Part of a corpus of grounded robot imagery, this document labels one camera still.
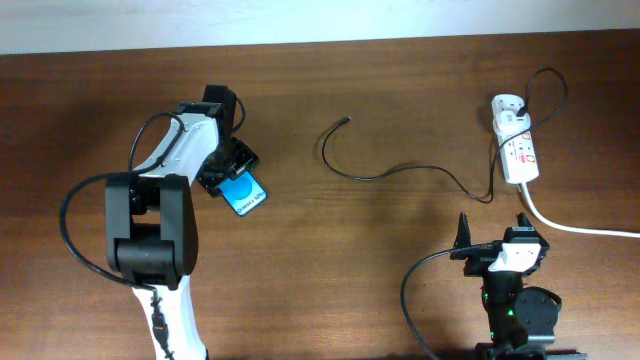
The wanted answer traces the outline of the blue screen smartphone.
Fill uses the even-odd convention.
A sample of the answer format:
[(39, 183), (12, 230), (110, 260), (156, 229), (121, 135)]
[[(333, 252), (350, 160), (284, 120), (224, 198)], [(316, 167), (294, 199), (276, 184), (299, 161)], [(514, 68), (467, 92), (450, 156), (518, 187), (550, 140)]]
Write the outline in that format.
[(268, 198), (267, 192), (250, 172), (219, 185), (222, 196), (238, 216), (246, 216)]

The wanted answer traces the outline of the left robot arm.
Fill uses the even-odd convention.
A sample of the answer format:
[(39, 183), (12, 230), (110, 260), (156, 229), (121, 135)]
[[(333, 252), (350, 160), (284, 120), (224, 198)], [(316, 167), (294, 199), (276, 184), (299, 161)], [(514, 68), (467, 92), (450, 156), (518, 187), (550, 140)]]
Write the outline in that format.
[(191, 297), (199, 253), (192, 187), (243, 217), (267, 198), (252, 172), (258, 156), (235, 132), (246, 110), (225, 85), (167, 112), (170, 127), (149, 157), (108, 180), (107, 261), (132, 288), (158, 359), (206, 359)]

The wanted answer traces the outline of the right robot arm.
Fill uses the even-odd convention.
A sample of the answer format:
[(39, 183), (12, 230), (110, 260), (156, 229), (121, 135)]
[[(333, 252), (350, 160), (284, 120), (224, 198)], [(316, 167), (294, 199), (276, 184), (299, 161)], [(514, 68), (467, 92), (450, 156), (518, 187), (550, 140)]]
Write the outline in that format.
[(551, 350), (554, 328), (562, 309), (556, 293), (527, 286), (525, 278), (540, 268), (550, 249), (527, 216), (517, 215), (517, 224), (505, 229), (499, 240), (474, 245), (468, 219), (459, 215), (452, 260), (465, 262), (466, 277), (479, 277), (481, 303), (488, 316), (491, 341), (479, 343), (479, 359), (586, 359), (577, 350)]

